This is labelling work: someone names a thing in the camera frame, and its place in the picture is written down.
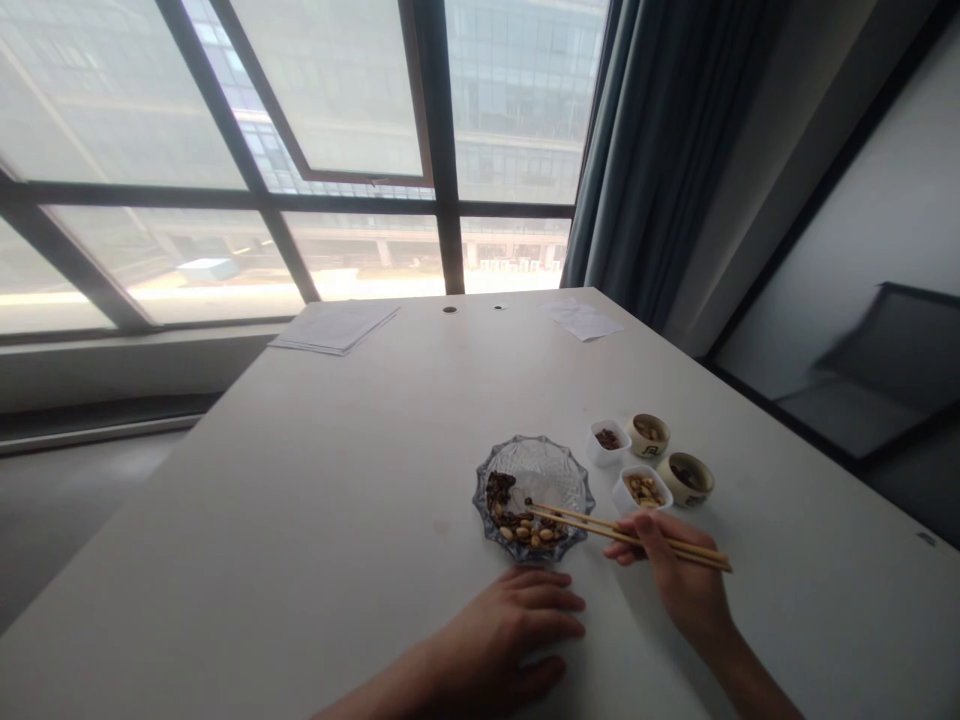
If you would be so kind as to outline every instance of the blue glass bowl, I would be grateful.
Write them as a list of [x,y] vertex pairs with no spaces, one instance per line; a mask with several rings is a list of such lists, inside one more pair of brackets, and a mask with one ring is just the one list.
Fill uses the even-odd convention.
[[477,491],[473,504],[483,520],[483,534],[498,543],[518,563],[560,562],[567,550],[587,539],[583,530],[567,527],[564,538],[549,550],[537,550],[511,542],[500,534],[487,508],[487,479],[492,472],[506,473],[517,479],[506,510],[520,514],[527,508],[524,498],[589,515],[596,506],[587,484],[587,471],[578,463],[570,448],[557,445],[546,436],[515,435],[495,445],[483,465],[477,468]]

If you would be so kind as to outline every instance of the table surface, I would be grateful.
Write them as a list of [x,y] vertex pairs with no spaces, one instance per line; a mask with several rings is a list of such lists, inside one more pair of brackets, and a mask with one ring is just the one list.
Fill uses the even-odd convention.
[[[626,330],[578,341],[537,309],[564,296]],[[0,716],[305,718],[508,566],[470,504],[493,445],[569,446],[612,518],[587,427],[646,412],[713,469],[671,512],[730,554],[734,615],[809,717],[957,717],[955,550],[595,290],[398,304],[346,358],[263,353],[0,639]],[[561,563],[587,637],[528,716],[732,716],[649,567],[602,547]]]

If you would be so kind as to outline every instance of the gray floor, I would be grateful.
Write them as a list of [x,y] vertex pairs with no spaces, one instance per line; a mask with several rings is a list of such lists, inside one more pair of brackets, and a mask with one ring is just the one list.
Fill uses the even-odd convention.
[[185,435],[0,458],[0,634]]

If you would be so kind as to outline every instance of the paper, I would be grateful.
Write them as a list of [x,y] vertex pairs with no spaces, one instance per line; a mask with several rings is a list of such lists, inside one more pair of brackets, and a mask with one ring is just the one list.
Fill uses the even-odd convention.
[[544,303],[540,309],[584,342],[623,330],[623,325],[576,298]]
[[270,343],[272,347],[344,356],[400,309],[388,303],[310,303]]

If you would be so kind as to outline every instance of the dark blue curtain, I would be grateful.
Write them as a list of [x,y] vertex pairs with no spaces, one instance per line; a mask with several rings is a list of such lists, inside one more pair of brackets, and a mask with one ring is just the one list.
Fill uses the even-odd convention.
[[663,329],[786,5],[622,1],[563,287]]

